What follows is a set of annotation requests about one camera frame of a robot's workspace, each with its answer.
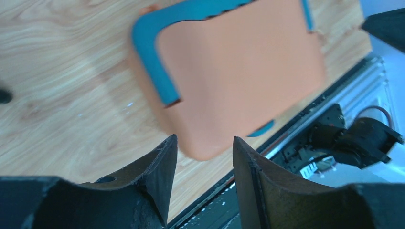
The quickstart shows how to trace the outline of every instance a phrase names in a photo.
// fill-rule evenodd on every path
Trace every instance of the floor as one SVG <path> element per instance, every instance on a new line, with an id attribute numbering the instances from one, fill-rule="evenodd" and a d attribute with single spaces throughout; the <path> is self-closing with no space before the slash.
<path id="1" fill-rule="evenodd" d="M 152 0 L 0 3 L 0 175 L 93 182 L 166 138 L 128 68 L 128 32 Z M 173 0 L 160 0 L 162 6 Z M 310 0 L 328 80 L 276 119 L 260 146 L 371 49 L 358 0 Z M 232 169 L 231 151 L 207 162 L 179 154 L 169 220 Z"/>

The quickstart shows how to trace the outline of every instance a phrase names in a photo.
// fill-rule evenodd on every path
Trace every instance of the table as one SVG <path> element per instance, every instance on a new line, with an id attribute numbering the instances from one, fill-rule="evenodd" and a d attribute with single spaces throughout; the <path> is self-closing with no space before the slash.
<path id="1" fill-rule="evenodd" d="M 162 6 L 173 0 L 158 1 Z M 128 32 L 152 0 L 16 0 L 0 7 L 0 175 L 94 182 L 166 138 L 128 68 Z M 310 0 L 328 79 L 276 119 L 253 147 L 307 106 L 370 50 L 358 0 Z M 232 169 L 231 149 L 207 162 L 178 156 L 169 220 Z"/>

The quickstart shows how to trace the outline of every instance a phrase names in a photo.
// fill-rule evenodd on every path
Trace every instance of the wooden table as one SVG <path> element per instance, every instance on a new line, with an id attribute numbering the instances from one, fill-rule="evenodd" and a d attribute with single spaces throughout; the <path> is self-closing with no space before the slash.
<path id="1" fill-rule="evenodd" d="M 0 175 L 95 181 L 166 138 L 128 69 L 125 42 L 152 0 L 15 0 L 0 3 Z M 163 6 L 172 4 L 161 0 Z M 370 50 L 358 0 L 311 0 L 330 86 Z M 258 147 L 322 90 L 276 119 Z M 231 150 L 207 162 L 179 154 L 169 219 L 232 169 Z"/>

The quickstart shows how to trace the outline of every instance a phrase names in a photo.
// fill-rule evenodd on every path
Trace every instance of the light wood surface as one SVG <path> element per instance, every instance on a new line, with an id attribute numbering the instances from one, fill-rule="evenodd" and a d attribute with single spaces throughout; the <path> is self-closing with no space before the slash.
<path id="1" fill-rule="evenodd" d="M 174 1 L 161 0 L 163 6 Z M 152 0 L 15 0 L 0 3 L 0 175 L 95 181 L 166 138 L 129 70 L 125 42 Z M 327 88 L 370 50 L 358 0 L 311 0 Z M 322 90 L 276 119 L 260 146 Z M 231 150 L 207 162 L 179 154 L 169 219 L 232 169 Z"/>

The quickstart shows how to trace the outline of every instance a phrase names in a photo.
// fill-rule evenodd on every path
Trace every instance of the blue strip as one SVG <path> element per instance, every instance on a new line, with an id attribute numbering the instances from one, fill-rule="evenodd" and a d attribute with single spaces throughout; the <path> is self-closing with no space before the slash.
<path id="1" fill-rule="evenodd" d="M 140 17 L 132 28 L 132 42 L 155 89 L 165 105 L 180 99 L 155 49 L 158 33 L 180 21 L 202 21 L 209 16 L 235 9 L 251 0 L 186 0 Z"/>
<path id="2" fill-rule="evenodd" d="M 314 31 L 314 22 L 312 20 L 311 9 L 308 4 L 308 0 L 301 0 L 302 10 L 304 11 L 305 21 L 307 22 L 308 31 Z"/>
<path id="3" fill-rule="evenodd" d="M 264 134 L 267 132 L 269 129 L 271 129 L 274 126 L 274 120 L 270 121 L 266 125 L 262 126 L 261 128 L 255 130 L 253 133 L 248 135 L 248 137 L 259 137 L 260 135 Z"/>

